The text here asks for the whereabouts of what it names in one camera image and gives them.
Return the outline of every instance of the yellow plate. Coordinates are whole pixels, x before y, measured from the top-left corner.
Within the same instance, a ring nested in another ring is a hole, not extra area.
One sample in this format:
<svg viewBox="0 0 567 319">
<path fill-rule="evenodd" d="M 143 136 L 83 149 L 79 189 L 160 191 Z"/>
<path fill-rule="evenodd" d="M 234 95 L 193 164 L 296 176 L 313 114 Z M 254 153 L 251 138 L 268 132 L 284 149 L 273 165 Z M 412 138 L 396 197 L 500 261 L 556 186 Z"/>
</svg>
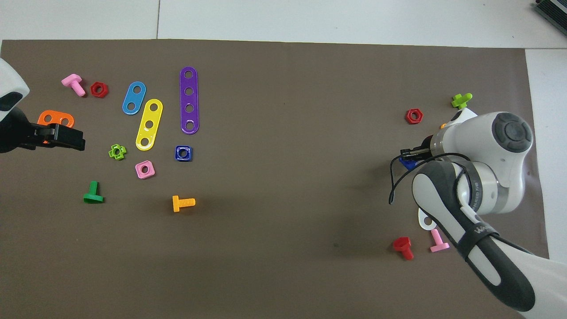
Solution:
<svg viewBox="0 0 567 319">
<path fill-rule="evenodd" d="M 159 119 L 162 117 L 163 104 L 158 99 L 151 99 L 146 102 L 143 108 L 142 121 L 136 137 L 136 147 L 139 150 L 149 150 L 154 146 L 155 135 L 158 133 Z"/>
</svg>

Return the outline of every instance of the velcro strap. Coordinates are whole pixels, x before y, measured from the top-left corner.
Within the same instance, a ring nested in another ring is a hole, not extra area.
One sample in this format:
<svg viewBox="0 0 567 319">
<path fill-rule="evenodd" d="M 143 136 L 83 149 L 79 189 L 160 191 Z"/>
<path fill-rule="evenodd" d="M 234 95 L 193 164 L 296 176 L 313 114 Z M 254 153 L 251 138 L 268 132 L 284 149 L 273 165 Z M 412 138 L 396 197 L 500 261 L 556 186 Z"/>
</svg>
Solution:
<svg viewBox="0 0 567 319">
<path fill-rule="evenodd" d="M 484 237 L 494 233 L 498 234 L 498 232 L 496 232 L 496 230 L 494 230 L 492 226 L 483 221 L 472 225 L 464 232 L 464 235 L 457 244 L 457 250 L 459 251 L 459 254 L 464 259 L 467 259 L 468 254 L 476 246 L 476 243 L 478 243 Z"/>
</svg>

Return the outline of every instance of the orange bolt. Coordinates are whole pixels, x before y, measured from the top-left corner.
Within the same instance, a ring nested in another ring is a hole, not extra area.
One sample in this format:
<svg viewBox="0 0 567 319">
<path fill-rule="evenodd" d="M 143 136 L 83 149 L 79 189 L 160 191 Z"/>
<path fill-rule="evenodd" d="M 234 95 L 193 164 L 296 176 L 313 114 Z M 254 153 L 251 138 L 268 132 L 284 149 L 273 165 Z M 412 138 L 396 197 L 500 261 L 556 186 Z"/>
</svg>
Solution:
<svg viewBox="0 0 567 319">
<path fill-rule="evenodd" d="M 178 213 L 180 207 L 191 207 L 195 206 L 195 198 L 179 199 L 179 196 L 174 195 L 172 197 L 174 201 L 174 212 Z"/>
</svg>

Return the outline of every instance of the green bolt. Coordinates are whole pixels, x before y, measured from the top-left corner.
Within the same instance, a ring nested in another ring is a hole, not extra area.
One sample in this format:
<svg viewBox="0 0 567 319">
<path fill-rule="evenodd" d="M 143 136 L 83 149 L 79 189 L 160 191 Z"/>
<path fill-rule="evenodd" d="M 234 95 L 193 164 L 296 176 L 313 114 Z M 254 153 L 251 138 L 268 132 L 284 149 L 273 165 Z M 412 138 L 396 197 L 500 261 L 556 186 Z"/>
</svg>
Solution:
<svg viewBox="0 0 567 319">
<path fill-rule="evenodd" d="M 453 107 L 458 107 L 459 110 L 462 110 L 467 107 L 467 102 L 471 99 L 471 93 L 466 93 L 465 95 L 457 94 L 453 97 L 453 102 L 451 102 L 451 104 L 453 105 Z"/>
<path fill-rule="evenodd" d="M 99 187 L 99 182 L 92 181 L 91 185 L 88 187 L 88 194 L 83 195 L 83 200 L 87 204 L 102 203 L 104 197 L 96 194 L 96 189 Z"/>
</svg>

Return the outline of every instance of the pink bolt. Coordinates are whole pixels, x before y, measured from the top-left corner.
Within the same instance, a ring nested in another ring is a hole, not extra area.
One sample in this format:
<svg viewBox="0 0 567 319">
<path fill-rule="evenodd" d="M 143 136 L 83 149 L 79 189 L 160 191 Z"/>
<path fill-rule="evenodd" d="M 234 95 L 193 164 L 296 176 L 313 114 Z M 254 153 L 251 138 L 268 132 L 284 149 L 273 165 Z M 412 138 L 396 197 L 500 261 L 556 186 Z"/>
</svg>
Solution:
<svg viewBox="0 0 567 319">
<path fill-rule="evenodd" d="M 441 239 L 437 228 L 431 230 L 431 235 L 433 236 L 433 240 L 435 241 L 435 246 L 430 248 L 432 253 L 449 248 L 449 244 L 443 242 L 443 240 Z"/>
<path fill-rule="evenodd" d="M 82 81 L 82 80 L 83 79 L 81 79 L 80 76 L 73 73 L 70 76 L 62 79 L 61 83 L 63 83 L 63 85 L 65 85 L 66 87 L 71 87 L 77 95 L 84 96 L 86 94 L 86 92 L 83 90 L 83 88 L 79 84 L 79 82 Z"/>
</svg>

